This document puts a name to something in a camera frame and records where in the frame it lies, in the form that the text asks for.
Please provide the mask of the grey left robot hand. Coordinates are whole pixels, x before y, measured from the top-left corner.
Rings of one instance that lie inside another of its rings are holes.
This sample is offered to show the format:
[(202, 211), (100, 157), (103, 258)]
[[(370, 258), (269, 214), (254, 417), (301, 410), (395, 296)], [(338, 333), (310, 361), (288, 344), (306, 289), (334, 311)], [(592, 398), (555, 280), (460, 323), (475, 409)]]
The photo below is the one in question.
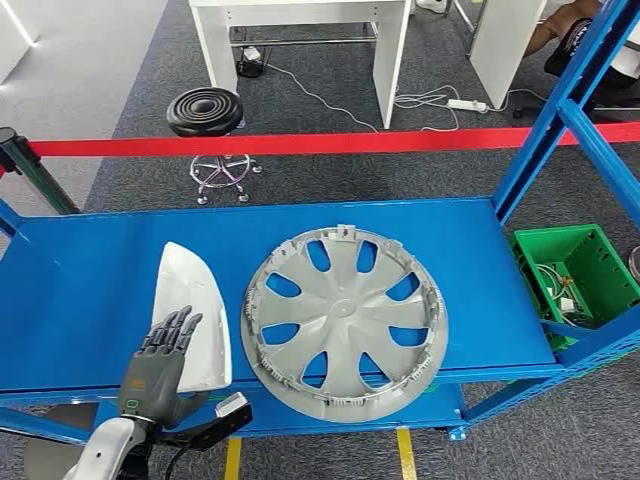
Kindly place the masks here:
[(177, 392), (186, 350), (202, 318), (186, 305), (152, 327), (134, 353), (122, 381), (119, 413), (174, 429), (204, 405), (208, 391), (189, 397)]

